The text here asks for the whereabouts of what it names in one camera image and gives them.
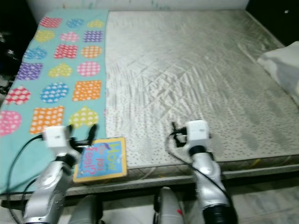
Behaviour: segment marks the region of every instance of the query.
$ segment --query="pink heart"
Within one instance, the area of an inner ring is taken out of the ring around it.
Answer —
[[[22,122],[21,115],[16,111],[1,111],[0,137],[11,134],[17,130]]]
[[[75,32],[68,32],[68,33],[62,33],[60,35],[60,39],[62,41],[76,42],[79,40],[79,36]]]

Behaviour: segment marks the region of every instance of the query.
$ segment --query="mattress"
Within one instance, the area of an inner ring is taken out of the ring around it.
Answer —
[[[243,10],[110,12],[106,136],[126,138],[128,175],[68,194],[193,182],[164,148],[173,121],[208,121],[227,178],[299,170],[298,107],[256,63],[278,47]]]

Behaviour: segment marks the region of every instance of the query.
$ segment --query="floor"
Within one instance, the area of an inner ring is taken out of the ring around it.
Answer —
[[[230,189],[240,224],[295,224],[299,220],[299,178],[252,184]],[[181,199],[185,222],[201,223],[198,204]],[[103,219],[106,224],[151,224],[154,196],[140,196],[104,202]],[[66,224],[74,206],[66,207],[59,224]],[[0,208],[0,223],[13,224],[7,209]]]

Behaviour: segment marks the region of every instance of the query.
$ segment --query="orange square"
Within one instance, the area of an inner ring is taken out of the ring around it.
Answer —
[[[46,127],[58,126],[62,124],[64,116],[64,106],[52,108],[35,108],[30,127],[30,134],[43,132]]]
[[[73,101],[100,98],[101,81],[78,81],[73,92]]]

